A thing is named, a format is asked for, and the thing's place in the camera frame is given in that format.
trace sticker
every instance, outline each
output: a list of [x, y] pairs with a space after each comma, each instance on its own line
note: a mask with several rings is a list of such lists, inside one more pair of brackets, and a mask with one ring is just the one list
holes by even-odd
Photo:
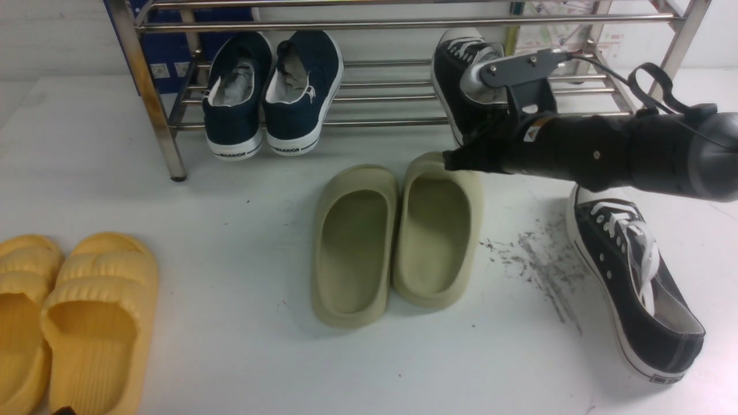
[[533, 141], [535, 141], [536, 137], [538, 137], [538, 133], [541, 131], [541, 128], [543, 128], [543, 126], [552, 119], [553, 117], [543, 117], [536, 120], [533, 124], [531, 124], [530, 127], [528, 127], [528, 130], [525, 132], [523, 142], [532, 143]]

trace sneaker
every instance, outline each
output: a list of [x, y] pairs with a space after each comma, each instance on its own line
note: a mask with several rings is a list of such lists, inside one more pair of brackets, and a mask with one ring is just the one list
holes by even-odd
[[261, 147], [259, 103], [272, 56], [258, 32], [233, 36], [215, 55], [202, 109], [207, 144], [218, 159], [244, 160]]
[[459, 83], [466, 68], [481, 60], [505, 55], [502, 44], [488, 44], [472, 28], [449, 29], [441, 37], [431, 60], [430, 80], [451, 124], [457, 145], [489, 116], [489, 105], [506, 105], [504, 89], [493, 89], [480, 96], [465, 95]]
[[277, 68], [266, 87], [266, 141], [277, 154], [315, 148], [343, 76], [343, 57], [323, 31], [299, 31], [277, 47]]
[[577, 185], [569, 203], [569, 239], [607, 292], [628, 363], [651, 382], [677, 382], [700, 353], [705, 329], [641, 212], [619, 189], [592, 193]]

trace robotic arm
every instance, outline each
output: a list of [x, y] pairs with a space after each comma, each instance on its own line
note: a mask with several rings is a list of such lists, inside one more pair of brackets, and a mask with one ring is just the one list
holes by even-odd
[[[620, 117], [559, 116], [548, 76], [571, 59], [616, 76], [645, 109]], [[661, 85], [665, 105], [638, 87], [639, 69]], [[462, 147], [444, 152], [447, 170], [571, 180], [595, 192], [633, 186], [720, 202], [738, 199], [738, 114], [719, 113], [715, 104], [682, 104], [654, 64], [641, 65], [625, 80], [598, 62], [546, 49], [472, 65], [460, 87], [468, 95], [505, 88], [508, 108], [490, 107], [492, 121], [464, 137]]]

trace stainless steel shoe rack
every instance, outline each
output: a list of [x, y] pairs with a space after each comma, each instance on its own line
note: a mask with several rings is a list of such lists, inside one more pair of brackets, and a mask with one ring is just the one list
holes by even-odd
[[[464, 0], [503, 1], [503, 0]], [[272, 31], [272, 30], [387, 30], [418, 28], [450, 28], [450, 27], [490, 27], [490, 26], [522, 26], [538, 24], [587, 24], [590, 25], [587, 47], [592, 58], [607, 64], [598, 48], [604, 24], [623, 23], [662, 23], [674, 30], [674, 38], [669, 46], [661, 67], [671, 75], [676, 74], [707, 12], [711, 0], [690, 0], [686, 10], [681, 10], [674, 0], [649, 0], [655, 8], [650, 14], [611, 14], [610, 1], [595, 1], [596, 11], [592, 15], [583, 16], [510, 16], [485, 18], [434, 18], [434, 19], [382, 19], [375, 21], [249, 21], [249, 22], [196, 22], [193, 11], [213, 7], [329, 7], [333, 5], [356, 5], [357, 7], [377, 4], [423, 4], [440, 2], [462, 2], [457, 0], [148, 0], [136, 18], [126, 0], [109, 0], [111, 14], [116, 25], [123, 53], [131, 67], [134, 82], [141, 94], [146, 111], [151, 119], [154, 134], [164, 155], [164, 160], [172, 180], [181, 182], [187, 178], [185, 165], [179, 154], [176, 135], [180, 131], [197, 131], [204, 129], [203, 123], [183, 123], [182, 119], [188, 106], [200, 105], [201, 100], [193, 94], [203, 92], [207, 86], [207, 70], [210, 67], [201, 57], [198, 33], [200, 32], [233, 32], [233, 31]], [[151, 23], [149, 18], [157, 10], [179, 10], [182, 23]], [[167, 115], [162, 105], [151, 70], [142, 51], [142, 38], [148, 33], [185, 32], [192, 52], [185, 82], [179, 91], [174, 106]], [[350, 67], [389, 67], [389, 66], [430, 66], [428, 60], [405, 61], [347, 61]], [[589, 74], [589, 67], [581, 65], [576, 75], [555, 76], [552, 81], [561, 82], [599, 82], [604, 87], [579, 87], [558, 90], [558, 95], [612, 95], [619, 107], [619, 112], [600, 113], [604, 115], [630, 114], [636, 110], [633, 102], [625, 93], [625, 87], [612, 79], [608, 74], [598, 71]], [[430, 86], [429, 80], [398, 81], [347, 81], [341, 89], [392, 89]], [[650, 93], [661, 98], [658, 86], [653, 85]], [[367, 102], [407, 102], [435, 100], [434, 94], [418, 93], [412, 95], [371, 95], [371, 96], [338, 96], [334, 104], [367, 103]], [[445, 117], [428, 118], [391, 118], [386, 120], [327, 120], [330, 127], [376, 127], [376, 126], [430, 126], [447, 124]]]

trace black sneaker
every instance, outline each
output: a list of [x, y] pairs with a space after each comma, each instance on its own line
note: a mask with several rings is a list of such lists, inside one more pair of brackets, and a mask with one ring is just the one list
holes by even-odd
[[641, 212], [619, 189], [592, 193], [577, 185], [569, 203], [569, 239], [607, 292], [626, 359], [651, 382], [677, 382], [702, 350], [705, 329]]
[[449, 29], [441, 37], [431, 61], [430, 80], [451, 124], [457, 145], [462, 137], [472, 133], [487, 120], [489, 109], [483, 106], [506, 105], [504, 89], [491, 90], [485, 96], [466, 96], [459, 87], [466, 68], [481, 60], [501, 58], [505, 50], [501, 44], [488, 44], [476, 29]]

